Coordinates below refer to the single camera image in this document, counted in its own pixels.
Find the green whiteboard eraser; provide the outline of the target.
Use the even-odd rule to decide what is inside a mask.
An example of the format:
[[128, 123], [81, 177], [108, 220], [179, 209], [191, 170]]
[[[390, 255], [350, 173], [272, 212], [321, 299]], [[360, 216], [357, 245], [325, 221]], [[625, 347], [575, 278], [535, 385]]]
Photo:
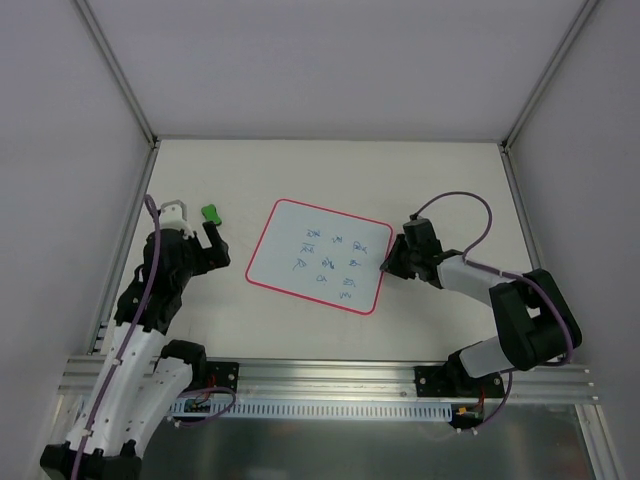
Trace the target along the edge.
[[214, 204], [208, 204], [201, 208], [201, 214], [206, 222], [211, 222], [216, 226], [222, 225], [222, 219]]

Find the pink framed whiteboard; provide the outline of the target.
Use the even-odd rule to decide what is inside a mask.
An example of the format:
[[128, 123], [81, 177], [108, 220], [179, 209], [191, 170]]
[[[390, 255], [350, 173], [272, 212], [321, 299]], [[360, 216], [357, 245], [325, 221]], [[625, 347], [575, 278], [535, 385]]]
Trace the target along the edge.
[[255, 286], [358, 315], [377, 306], [393, 243], [384, 222], [290, 199], [275, 202], [245, 272]]

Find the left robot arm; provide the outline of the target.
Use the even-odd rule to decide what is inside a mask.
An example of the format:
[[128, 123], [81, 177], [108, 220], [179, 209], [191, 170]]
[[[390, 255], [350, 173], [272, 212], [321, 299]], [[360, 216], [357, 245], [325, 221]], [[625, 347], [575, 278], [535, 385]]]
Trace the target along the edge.
[[49, 478], [138, 478], [171, 404], [185, 391], [205, 389], [204, 346], [166, 337], [189, 281], [231, 263], [216, 224], [202, 227], [209, 247], [185, 222], [165, 222], [148, 235], [143, 261], [117, 301], [111, 348], [90, 398], [64, 442], [41, 455]]

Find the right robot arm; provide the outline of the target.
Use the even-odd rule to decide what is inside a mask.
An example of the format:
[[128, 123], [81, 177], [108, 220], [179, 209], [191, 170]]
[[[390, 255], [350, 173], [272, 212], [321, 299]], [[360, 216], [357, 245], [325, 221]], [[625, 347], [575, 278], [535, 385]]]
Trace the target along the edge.
[[449, 391], [455, 397], [471, 397], [503, 373], [563, 367], [581, 345], [581, 330], [553, 276], [544, 269], [503, 271], [460, 251], [444, 251], [437, 240], [418, 244], [400, 234], [380, 270], [463, 294], [492, 311], [496, 335], [450, 354], [425, 380], [438, 395]]

